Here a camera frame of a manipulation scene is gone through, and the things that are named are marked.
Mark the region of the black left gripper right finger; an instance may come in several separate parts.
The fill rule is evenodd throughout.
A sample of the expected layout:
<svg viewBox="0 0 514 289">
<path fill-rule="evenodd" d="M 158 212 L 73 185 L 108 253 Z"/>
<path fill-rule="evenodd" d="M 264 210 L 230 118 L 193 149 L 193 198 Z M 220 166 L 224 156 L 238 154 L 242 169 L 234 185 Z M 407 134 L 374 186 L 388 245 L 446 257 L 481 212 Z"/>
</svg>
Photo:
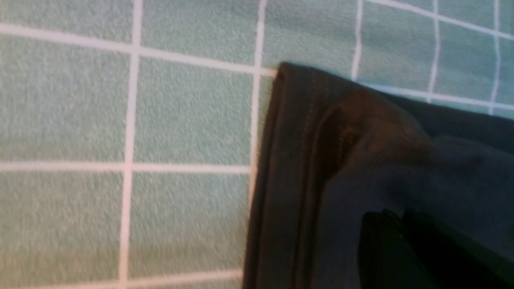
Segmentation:
<svg viewBox="0 0 514 289">
<path fill-rule="evenodd" d="M 439 289 L 512 289 L 513 263 L 432 215 L 406 209 L 406 235 Z"/>
</svg>

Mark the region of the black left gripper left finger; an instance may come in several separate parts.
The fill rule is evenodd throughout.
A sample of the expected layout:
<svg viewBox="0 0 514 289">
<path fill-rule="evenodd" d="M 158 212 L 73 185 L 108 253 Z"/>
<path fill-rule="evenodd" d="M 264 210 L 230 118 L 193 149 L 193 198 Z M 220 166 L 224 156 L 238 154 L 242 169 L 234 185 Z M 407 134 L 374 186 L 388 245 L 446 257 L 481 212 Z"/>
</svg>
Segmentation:
<svg viewBox="0 0 514 289">
<path fill-rule="evenodd" d="M 404 237 L 400 218 L 389 210 L 364 214 L 357 263 L 362 289 L 438 288 Z"/>
</svg>

